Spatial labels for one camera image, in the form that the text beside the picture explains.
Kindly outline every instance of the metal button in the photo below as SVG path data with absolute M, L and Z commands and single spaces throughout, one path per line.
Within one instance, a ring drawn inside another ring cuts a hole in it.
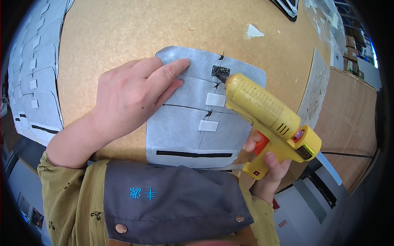
M 244 220 L 244 217 L 242 215 L 237 215 L 237 216 L 235 216 L 235 220 L 237 222 L 242 222 Z
M 126 231 L 127 231 L 127 227 L 124 224 L 117 224 L 115 226 L 115 229 L 119 233 L 126 233 Z

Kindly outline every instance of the yellow hot glue gun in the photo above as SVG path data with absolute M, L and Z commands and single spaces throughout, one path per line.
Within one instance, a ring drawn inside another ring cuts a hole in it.
M 271 151 L 279 162 L 292 159 L 310 161 L 322 146 L 321 139 L 307 125 L 300 127 L 301 119 L 291 109 L 261 86 L 242 74 L 226 76 L 215 74 L 226 88 L 226 106 L 252 124 L 263 140 L 256 144 L 257 157 L 243 168 L 259 180 L 268 173 L 264 155 Z

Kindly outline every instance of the black cable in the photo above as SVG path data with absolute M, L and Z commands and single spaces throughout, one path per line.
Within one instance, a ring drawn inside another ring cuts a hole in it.
M 364 158 L 373 158 L 371 155 L 354 155 L 354 154 L 346 154 L 346 153 L 337 153 L 337 152 L 322 152 L 322 154 L 332 154 L 332 155 L 346 155 L 346 156 L 355 156 L 355 157 L 364 157 Z

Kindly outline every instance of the glue gun label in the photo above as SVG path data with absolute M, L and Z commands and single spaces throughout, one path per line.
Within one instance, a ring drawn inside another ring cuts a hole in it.
M 301 147 L 299 147 L 295 151 L 304 160 L 308 160 L 315 155 L 315 152 L 313 152 L 313 150 L 306 143 L 304 143 Z

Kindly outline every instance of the forearm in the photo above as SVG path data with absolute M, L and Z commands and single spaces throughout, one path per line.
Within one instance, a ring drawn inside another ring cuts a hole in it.
M 269 182 L 262 178 L 260 180 L 256 180 L 249 191 L 252 195 L 264 200 L 267 204 L 271 204 L 275 191 L 279 187 L 280 183 L 281 181 Z
M 56 134 L 46 153 L 55 166 L 82 168 L 93 153 L 109 142 L 96 130 L 92 115 L 88 114 Z

